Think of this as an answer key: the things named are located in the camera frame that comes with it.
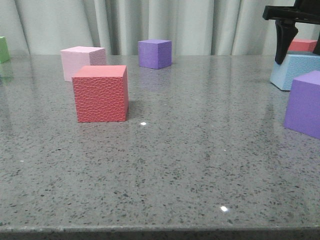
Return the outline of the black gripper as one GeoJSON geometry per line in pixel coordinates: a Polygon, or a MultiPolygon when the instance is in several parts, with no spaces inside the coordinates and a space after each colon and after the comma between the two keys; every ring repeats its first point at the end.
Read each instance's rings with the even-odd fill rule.
{"type": "MultiPolygon", "coordinates": [[[[262,17],[265,20],[276,20],[276,54],[275,62],[281,65],[287,55],[288,49],[298,33],[295,24],[320,24],[319,0],[296,0],[293,6],[267,5],[262,17]]],[[[320,35],[313,49],[313,54],[320,55],[320,35]]]]}

